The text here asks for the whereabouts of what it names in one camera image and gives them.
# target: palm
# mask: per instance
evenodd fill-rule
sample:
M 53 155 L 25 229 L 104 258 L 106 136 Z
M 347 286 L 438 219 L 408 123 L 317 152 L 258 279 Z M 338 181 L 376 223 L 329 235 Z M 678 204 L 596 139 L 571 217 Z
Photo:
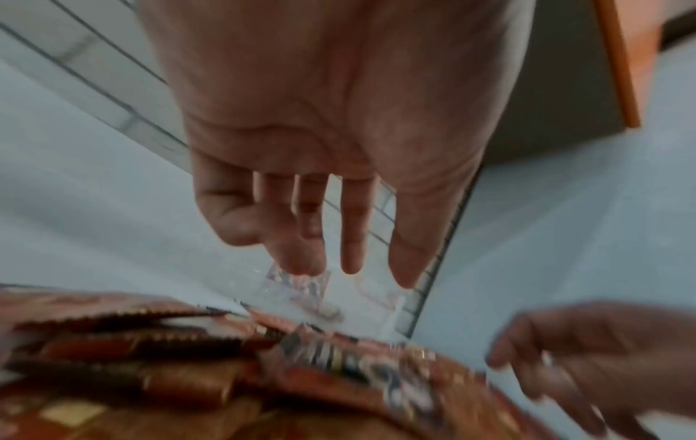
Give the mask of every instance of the palm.
M 524 13 L 503 22 L 508 3 Z M 141 6 L 213 228 L 232 244 L 266 244 L 292 272 L 320 272 L 323 189 L 342 175 L 341 260 L 356 272 L 379 176 L 397 190 L 390 263 L 413 284 L 510 93 L 533 0 L 198 4 Z

